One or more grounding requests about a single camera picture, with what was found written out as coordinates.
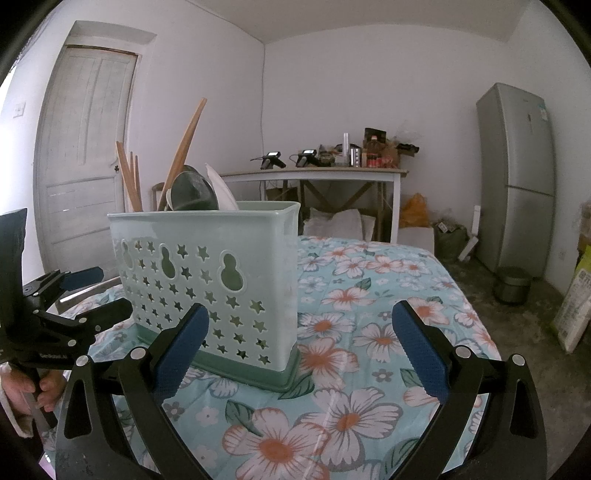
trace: concrete floor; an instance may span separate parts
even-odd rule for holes
[[[478,260],[446,268],[478,313],[502,358],[512,353],[526,358],[544,416],[550,476],[591,424],[591,329],[567,355],[550,330],[562,302],[551,285],[535,281],[528,301],[510,307],[494,299],[494,276]]]

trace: white wall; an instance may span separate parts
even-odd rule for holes
[[[544,278],[562,293],[577,260],[580,204],[591,197],[591,70],[558,19],[540,1],[525,10],[508,42],[522,82],[545,99],[556,149],[556,216]]]
[[[476,101],[495,83],[515,83],[505,43],[442,28],[367,25],[321,31],[266,46],[263,133],[282,157],[302,148],[361,144],[363,129],[420,133],[402,192],[469,225],[480,199]]]
[[[184,0],[66,0],[21,60],[0,114],[0,212],[28,207],[23,279],[43,273],[33,214],[33,156],[41,104],[56,58],[76,20],[122,24],[156,34],[132,91],[128,148],[141,159],[142,196],[164,181],[199,99],[208,98],[187,163],[221,173],[261,154],[263,45]],[[13,118],[14,106],[25,114]]]

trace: freezer door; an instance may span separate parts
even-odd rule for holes
[[[505,123],[508,185],[554,195],[554,150],[544,99],[497,84]]]
[[[521,267],[533,277],[544,273],[554,213],[554,197],[507,188],[507,216],[499,267]]]

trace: bed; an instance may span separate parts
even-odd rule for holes
[[[301,364],[294,388],[271,393],[190,368],[163,408],[213,478],[388,478],[439,405],[392,331],[392,305],[408,300],[426,324],[479,356],[499,359],[496,346],[426,250],[302,236],[298,276]],[[110,288],[66,316],[122,296],[121,286]],[[133,319],[97,337],[90,349],[95,361],[121,358],[142,345]],[[124,399],[115,402],[136,457],[155,469]],[[485,403],[485,395],[477,397],[447,469],[462,463]],[[241,416],[255,428],[242,426]]]

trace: wooden chopstick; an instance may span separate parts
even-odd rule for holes
[[[135,192],[138,194],[139,198],[139,206],[141,207],[142,211],[144,210],[144,204],[142,203],[142,189],[139,186],[139,162],[138,156],[135,156],[135,159],[131,162],[134,166],[134,176],[135,176]]]
[[[134,164],[134,153],[132,151],[129,152],[129,171],[131,172],[131,178],[134,179],[134,188],[135,188],[135,164]]]
[[[121,142],[115,142],[117,146],[117,154],[119,155],[119,164],[121,165],[121,174],[123,175],[123,183],[127,189],[127,195],[129,195],[129,202],[134,212],[142,211],[142,204],[138,197],[138,193],[135,190],[135,179],[131,175],[127,158],[125,157],[125,150]]]

